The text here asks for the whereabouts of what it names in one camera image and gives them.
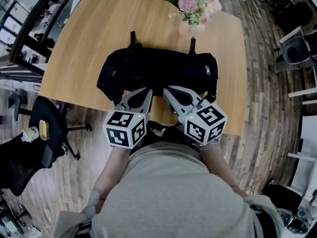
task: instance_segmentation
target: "black office chair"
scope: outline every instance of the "black office chair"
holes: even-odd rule
[[[21,195],[31,177],[42,168],[52,167],[58,157],[65,154],[63,145],[72,153],[76,160],[80,154],[74,154],[66,136],[69,131],[86,129],[91,131],[90,125],[68,128],[65,122],[67,105],[61,114],[58,109],[47,98],[39,96],[36,98],[29,127],[39,128],[40,120],[49,123],[50,138],[46,141],[41,138],[32,143],[22,142],[18,135],[11,141],[0,145],[0,188],[9,188],[16,196]]]

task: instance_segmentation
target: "chair wheel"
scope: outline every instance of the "chair wheel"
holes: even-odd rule
[[[87,128],[88,132],[92,132],[93,131],[93,129],[91,128],[90,124],[86,125],[86,128]]]

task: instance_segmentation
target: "flower bouquet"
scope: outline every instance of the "flower bouquet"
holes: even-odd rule
[[[165,0],[176,6],[183,23],[192,26],[195,31],[204,31],[205,25],[216,10],[221,10],[219,0]]]

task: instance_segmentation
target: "flower vase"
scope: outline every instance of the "flower vase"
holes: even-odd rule
[[[192,26],[188,24],[188,20],[181,21],[178,26],[178,32],[180,35],[188,35],[191,31]]]

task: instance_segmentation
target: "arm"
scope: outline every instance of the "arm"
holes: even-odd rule
[[[93,190],[100,193],[98,203],[96,204],[96,213],[100,213],[106,197],[113,187],[119,183],[127,167],[130,152],[130,149],[117,146],[112,149],[106,166],[94,185]]]
[[[228,163],[224,160],[217,144],[210,146],[208,149],[200,149],[199,152],[211,174],[223,179],[224,182],[227,183],[238,195],[242,197],[248,196],[247,193],[239,188],[235,175]]]

